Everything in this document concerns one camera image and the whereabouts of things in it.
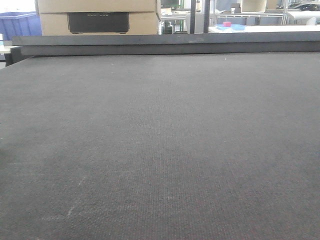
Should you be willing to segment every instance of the pink object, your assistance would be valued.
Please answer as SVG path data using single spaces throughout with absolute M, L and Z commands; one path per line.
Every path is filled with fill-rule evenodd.
M 231 27 L 231 22 L 230 21 L 224 21 L 223 22 L 224 27 Z

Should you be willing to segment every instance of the white table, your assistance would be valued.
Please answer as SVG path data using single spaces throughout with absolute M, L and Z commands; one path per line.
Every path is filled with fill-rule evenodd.
M 320 11 L 288 11 L 288 17 L 291 20 L 308 20 L 311 18 L 316 18 L 320 20 Z
M 277 26 L 246 26 L 242 31 L 233 33 L 274 33 L 274 32 L 320 32 L 320 25 L 277 25 Z M 209 27 L 209 33 L 230 33 L 215 26 Z

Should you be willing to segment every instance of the blue plastic crate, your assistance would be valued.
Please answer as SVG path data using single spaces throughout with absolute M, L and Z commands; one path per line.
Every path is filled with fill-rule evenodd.
M 13 36 L 41 36 L 41 22 L 35 11 L 0 13 L 0 33 L 3 40 Z

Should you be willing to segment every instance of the cutting table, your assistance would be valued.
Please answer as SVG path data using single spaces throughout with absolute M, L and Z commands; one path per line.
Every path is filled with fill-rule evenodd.
M 38 56 L 0 70 L 0 239 L 319 239 L 319 62 Z

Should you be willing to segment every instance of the cardboard box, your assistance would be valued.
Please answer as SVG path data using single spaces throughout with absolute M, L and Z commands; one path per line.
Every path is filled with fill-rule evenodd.
M 37 0 L 38 11 L 44 13 L 90 12 L 157 12 L 161 0 Z
M 267 9 L 276 9 L 278 6 L 278 0 L 267 0 L 266 8 Z
M 74 35 L 69 30 L 67 13 L 41 13 L 43 36 Z M 76 35 L 156 35 L 159 29 L 159 19 L 155 12 L 130 12 L 129 30 L 126 33 L 86 32 Z
M 267 0 L 242 0 L 242 13 L 264 13 L 267 7 Z

